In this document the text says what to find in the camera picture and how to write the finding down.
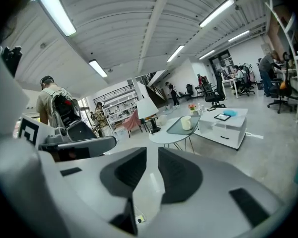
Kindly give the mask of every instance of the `blue object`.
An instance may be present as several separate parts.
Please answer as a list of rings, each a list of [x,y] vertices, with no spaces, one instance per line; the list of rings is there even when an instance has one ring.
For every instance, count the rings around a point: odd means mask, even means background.
[[[235,112],[234,110],[229,110],[229,109],[226,109],[224,112],[223,112],[224,115],[228,115],[228,116],[231,116],[231,117],[234,117],[237,115],[237,112]]]

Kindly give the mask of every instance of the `tablet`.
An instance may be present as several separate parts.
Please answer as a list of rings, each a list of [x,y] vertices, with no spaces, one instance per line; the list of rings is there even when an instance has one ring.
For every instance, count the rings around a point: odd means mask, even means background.
[[[215,116],[214,118],[215,118],[215,119],[222,120],[222,121],[226,121],[226,120],[229,119],[230,117],[231,117],[231,116],[229,116],[229,115],[218,114],[218,115]]]

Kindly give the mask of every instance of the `round table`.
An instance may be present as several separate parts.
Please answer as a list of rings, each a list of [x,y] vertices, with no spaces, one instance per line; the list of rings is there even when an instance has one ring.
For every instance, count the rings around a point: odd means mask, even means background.
[[[186,138],[188,137],[191,143],[191,147],[194,153],[193,145],[189,135],[177,135],[177,134],[169,134],[167,130],[177,121],[180,117],[172,118],[167,121],[167,123],[161,126],[161,130],[156,132],[155,134],[149,134],[149,140],[156,144],[168,145],[174,144],[176,148],[182,150],[181,147],[177,144],[177,142],[181,140],[185,140],[185,151],[187,150]]]

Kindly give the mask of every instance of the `jeans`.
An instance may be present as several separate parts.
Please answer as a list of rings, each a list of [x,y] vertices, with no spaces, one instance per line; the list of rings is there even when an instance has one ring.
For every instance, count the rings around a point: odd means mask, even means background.
[[[269,89],[272,87],[272,81],[271,81],[267,71],[259,70],[259,72],[263,79],[264,92],[265,92],[266,96],[269,96],[270,95]]]
[[[178,98],[177,98],[177,94],[175,91],[172,91],[171,92],[171,96],[172,96],[172,99],[173,99],[173,105],[180,105],[179,101],[178,101]]]

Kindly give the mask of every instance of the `white lamp shade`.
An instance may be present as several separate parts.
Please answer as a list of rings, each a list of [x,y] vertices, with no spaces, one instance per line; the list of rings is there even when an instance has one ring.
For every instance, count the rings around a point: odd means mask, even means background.
[[[137,101],[137,109],[139,119],[150,117],[159,111],[150,97]]]

